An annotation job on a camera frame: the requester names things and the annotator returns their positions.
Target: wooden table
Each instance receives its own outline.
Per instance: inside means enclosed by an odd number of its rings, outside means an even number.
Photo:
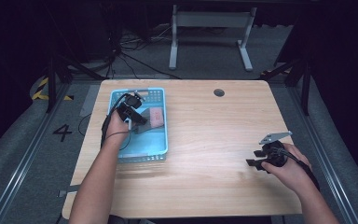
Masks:
[[[267,133],[287,132],[265,81],[108,80],[101,85],[71,185],[81,184],[100,150],[110,92],[165,89],[167,160],[120,164],[111,214],[125,218],[300,214],[297,196],[274,175],[249,167]],[[213,91],[221,89],[222,97]],[[283,142],[292,143],[290,137]],[[70,216],[75,193],[62,214]]]

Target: yellow tape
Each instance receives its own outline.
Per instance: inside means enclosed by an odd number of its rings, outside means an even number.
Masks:
[[[42,95],[42,90],[45,88],[46,84],[48,84],[48,77],[45,76],[37,87],[36,92],[34,93],[32,99],[33,100],[48,100],[48,95]],[[75,97],[73,95],[66,95],[63,100],[74,100]]]
[[[265,71],[263,71],[263,72],[261,72],[260,73],[260,75],[261,76],[264,76],[266,73],[264,73]],[[282,74],[282,75],[289,75],[289,73],[290,73],[290,69],[288,69],[288,70],[286,70],[286,71],[283,71],[283,72],[281,72],[280,74]]]

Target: pink sponge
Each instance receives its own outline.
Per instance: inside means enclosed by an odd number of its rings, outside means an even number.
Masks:
[[[164,125],[164,117],[162,115],[161,107],[151,107],[150,108],[150,126],[152,128],[157,128]]]

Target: dark background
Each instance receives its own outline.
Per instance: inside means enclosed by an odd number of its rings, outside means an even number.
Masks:
[[[29,90],[43,76],[52,51],[80,63],[103,59],[115,48],[108,38],[119,39],[121,29],[147,39],[149,28],[169,23],[172,15],[168,5],[107,4],[102,16],[95,3],[30,2],[0,0],[0,137],[32,103]],[[358,1],[306,9],[260,6],[255,25],[263,24],[295,24],[278,62],[308,57],[330,115],[358,164]]]

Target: finger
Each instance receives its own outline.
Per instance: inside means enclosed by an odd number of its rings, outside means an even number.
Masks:
[[[303,161],[304,163],[306,163],[307,165],[310,165],[310,161],[308,160],[308,158],[302,154],[301,152],[299,152],[296,157],[300,160]]]
[[[268,172],[272,173],[273,175],[275,175],[277,173],[277,169],[278,167],[272,165],[271,163],[269,162],[266,162],[266,161],[263,161],[261,162],[261,166]]]
[[[113,117],[120,118],[120,115],[118,114],[117,110],[113,112]]]
[[[296,146],[287,143],[283,143],[283,146],[288,152],[292,153],[292,155],[294,155],[299,160],[305,158],[305,156],[300,152],[300,150]]]

